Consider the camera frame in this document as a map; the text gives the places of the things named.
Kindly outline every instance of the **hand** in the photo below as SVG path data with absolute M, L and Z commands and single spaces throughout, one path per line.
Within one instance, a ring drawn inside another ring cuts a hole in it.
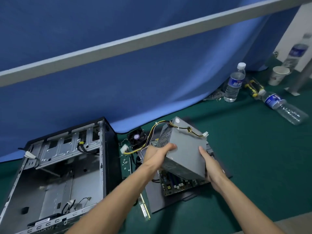
M 177 146 L 172 143 L 168 143 L 166 144 L 166 146 L 162 148 L 157 148 L 152 145 L 149 145 L 147 147 L 147 150 L 144 156 L 143 164 L 148 163 L 152 165 L 153 167 L 155 167 L 156 170 L 158 170 L 160 169 L 168 151 L 176 149 L 176 148 Z
M 220 182 L 222 182 L 224 178 L 227 179 L 227 177 L 218 161 L 214 160 L 201 146 L 199 147 L 199 151 L 206 161 L 207 179 L 211 182 L 213 188 L 220 193 Z

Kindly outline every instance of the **person's left hand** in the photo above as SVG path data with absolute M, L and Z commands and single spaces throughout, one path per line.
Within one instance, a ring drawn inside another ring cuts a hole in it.
M 160 169 L 168 151 L 176 148 L 177 146 L 173 143 L 168 143 L 162 148 L 157 148 L 149 145 L 146 149 L 143 164 L 149 163 L 156 167 L 156 169 L 158 170 Z

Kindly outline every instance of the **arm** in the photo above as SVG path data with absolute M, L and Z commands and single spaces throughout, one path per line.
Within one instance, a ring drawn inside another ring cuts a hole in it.
M 257 208 L 223 173 L 219 163 L 202 147 L 199 148 L 206 161 L 208 180 L 232 210 L 245 234 L 284 234 L 261 210 Z
M 75 223 L 66 234 L 117 233 L 136 199 L 161 167 L 167 152 L 175 148 L 176 145 L 171 143 L 163 148 L 149 146 L 144 163 Z

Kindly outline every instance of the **white label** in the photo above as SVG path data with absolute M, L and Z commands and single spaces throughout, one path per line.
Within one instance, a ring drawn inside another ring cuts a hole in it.
M 141 204 L 140 206 L 141 206 L 141 209 L 142 209 L 142 212 L 143 212 L 144 217 L 147 217 L 147 213 L 146 213 L 144 204 Z
M 47 222 L 47 221 L 50 221 L 50 218 L 49 218 L 49 217 L 46 218 L 46 219 L 44 219 L 44 220 L 41 220 L 41 221 L 39 221 L 39 222 L 36 222 L 36 223 L 35 223 L 35 226 L 37 226 L 37 225 L 39 225 L 39 224 L 42 224 L 42 223 L 44 223 L 44 222 Z

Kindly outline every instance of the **forearm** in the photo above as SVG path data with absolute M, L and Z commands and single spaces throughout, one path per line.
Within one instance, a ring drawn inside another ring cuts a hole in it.
M 117 186 L 86 216 L 72 226 L 67 234 L 117 233 L 136 199 L 154 177 L 156 168 L 145 163 Z
M 229 179 L 222 179 L 218 186 L 245 234 L 284 233 Z

